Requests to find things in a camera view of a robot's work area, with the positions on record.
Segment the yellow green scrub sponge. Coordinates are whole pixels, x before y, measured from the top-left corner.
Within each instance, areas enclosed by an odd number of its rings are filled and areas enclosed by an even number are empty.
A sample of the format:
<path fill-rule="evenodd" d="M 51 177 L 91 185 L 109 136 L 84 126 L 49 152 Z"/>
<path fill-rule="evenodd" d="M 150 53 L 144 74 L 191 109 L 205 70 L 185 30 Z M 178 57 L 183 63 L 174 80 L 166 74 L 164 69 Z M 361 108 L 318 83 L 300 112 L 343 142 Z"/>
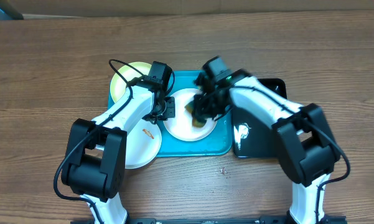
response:
<path fill-rule="evenodd" d="M 206 125 L 207 120 L 206 119 L 201 119 L 197 118 L 194 115 L 194 101 L 190 101 L 184 106 L 185 110 L 192 116 L 192 126 L 196 128 L 202 128 Z"/>

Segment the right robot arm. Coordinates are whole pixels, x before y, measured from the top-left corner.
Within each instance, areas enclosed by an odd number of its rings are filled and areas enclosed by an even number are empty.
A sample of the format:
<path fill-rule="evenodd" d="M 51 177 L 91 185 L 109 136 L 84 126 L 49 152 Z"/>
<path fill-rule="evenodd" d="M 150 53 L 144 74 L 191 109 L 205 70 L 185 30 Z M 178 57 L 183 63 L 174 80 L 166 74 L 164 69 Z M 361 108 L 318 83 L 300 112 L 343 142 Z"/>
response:
<path fill-rule="evenodd" d="M 237 107 L 270 129 L 279 164 L 292 181 L 292 204 L 284 223 L 346 223 L 345 217 L 323 210 L 326 185 L 349 174 L 330 176 L 335 163 L 348 158 L 335 142 L 320 106 L 289 101 L 244 69 L 231 71 L 220 57 L 207 61 L 194 83 L 202 93 L 185 107 L 193 126 L 201 128 L 208 119 L 218 120 Z"/>

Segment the white plate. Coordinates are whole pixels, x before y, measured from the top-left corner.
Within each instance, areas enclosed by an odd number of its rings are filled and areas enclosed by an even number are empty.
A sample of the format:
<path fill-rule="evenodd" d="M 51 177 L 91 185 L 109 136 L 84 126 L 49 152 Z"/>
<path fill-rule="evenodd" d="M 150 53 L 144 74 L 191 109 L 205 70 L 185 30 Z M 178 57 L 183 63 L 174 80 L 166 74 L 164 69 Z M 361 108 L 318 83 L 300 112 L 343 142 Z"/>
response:
<path fill-rule="evenodd" d="M 181 89 L 172 94 L 175 99 L 175 117 L 164 121 L 167 131 L 182 141 L 198 141 L 207 137 L 216 127 L 217 122 L 209 119 L 201 128 L 192 126 L 192 115 L 185 109 L 194 95 L 201 91 L 194 88 Z"/>
<path fill-rule="evenodd" d="M 125 148 L 120 152 L 120 164 L 125 169 L 138 169 L 149 164 L 161 148 L 162 134 L 158 125 L 143 119 L 109 121 L 104 127 L 127 132 Z"/>

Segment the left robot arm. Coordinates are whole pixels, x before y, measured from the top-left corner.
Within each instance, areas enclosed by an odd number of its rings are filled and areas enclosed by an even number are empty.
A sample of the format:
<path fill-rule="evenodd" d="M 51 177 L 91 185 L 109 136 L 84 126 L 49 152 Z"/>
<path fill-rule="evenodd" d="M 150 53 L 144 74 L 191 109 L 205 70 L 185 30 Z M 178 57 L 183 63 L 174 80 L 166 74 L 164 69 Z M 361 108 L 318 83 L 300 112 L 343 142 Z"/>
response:
<path fill-rule="evenodd" d="M 53 180 L 58 197 L 88 204 L 92 223 L 126 223 L 119 187 L 123 180 L 127 135 L 140 120 L 151 124 L 175 116 L 169 96 L 173 70 L 154 61 L 147 75 L 128 81 L 126 96 L 93 121 L 77 119 L 71 127 L 63 161 Z"/>

